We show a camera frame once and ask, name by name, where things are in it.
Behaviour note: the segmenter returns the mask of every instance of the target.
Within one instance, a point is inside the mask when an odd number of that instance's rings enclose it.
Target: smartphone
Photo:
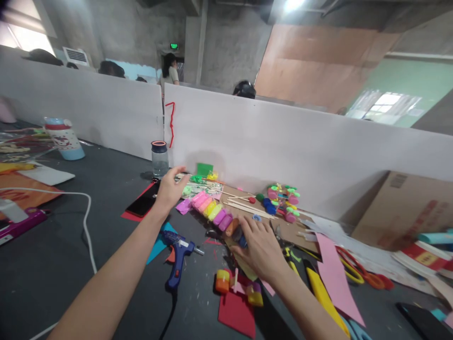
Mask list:
[[[452,340],[453,334],[426,309],[397,303],[396,307],[424,340]]]
[[[152,187],[146,190],[143,195],[137,198],[130,206],[126,208],[128,213],[143,217],[151,209],[156,201],[157,192],[159,191],[160,180],[155,182]]]

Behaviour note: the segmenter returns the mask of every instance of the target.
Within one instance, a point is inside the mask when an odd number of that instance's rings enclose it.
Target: green wall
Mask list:
[[[409,94],[422,99],[416,109],[428,111],[453,88],[453,64],[384,58],[363,89]],[[403,116],[394,125],[410,128],[420,117]]]

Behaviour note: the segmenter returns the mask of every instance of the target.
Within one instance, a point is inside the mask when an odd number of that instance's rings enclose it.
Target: ceiling light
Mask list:
[[[298,9],[302,6],[304,0],[286,0],[285,2],[285,12],[291,12]]]

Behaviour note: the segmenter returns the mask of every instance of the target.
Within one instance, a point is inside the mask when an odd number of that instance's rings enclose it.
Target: blue glue gun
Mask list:
[[[162,235],[164,241],[175,249],[175,263],[167,284],[169,288],[177,289],[179,280],[181,279],[184,256],[190,255],[193,251],[200,255],[204,255],[204,252],[196,248],[193,242],[187,243],[184,237],[172,231],[166,230],[160,231],[159,233]]]

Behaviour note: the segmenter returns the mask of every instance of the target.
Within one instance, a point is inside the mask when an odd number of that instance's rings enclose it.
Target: black tabletop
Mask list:
[[[75,174],[74,179],[57,185],[59,189],[92,197],[88,229],[101,268],[137,226],[120,215],[148,185],[140,174],[151,169],[151,162],[97,145],[84,146],[84,150],[86,157],[78,161],[65,161],[57,151],[40,160]],[[83,236],[86,206],[85,197],[62,195],[42,207],[53,212],[47,221],[0,246],[0,339],[28,340],[57,322],[92,277]],[[173,209],[168,221],[186,239],[201,245],[205,255],[192,253],[186,258],[165,338],[246,339],[217,321],[220,297],[213,292],[213,284],[216,271],[227,267],[227,249],[204,243],[205,226],[195,213],[182,216]],[[294,252],[305,256],[298,249]],[[164,289],[171,271],[164,263],[168,255],[166,249],[146,266],[115,339],[157,339],[160,335],[172,307],[171,295]],[[302,264],[297,266],[303,272]],[[351,285],[351,291],[373,340],[420,339],[396,309],[396,302],[446,310],[437,298],[398,284],[392,291],[377,291],[369,285]],[[278,296],[266,292],[264,307],[255,309],[255,321],[257,339],[303,339]]]

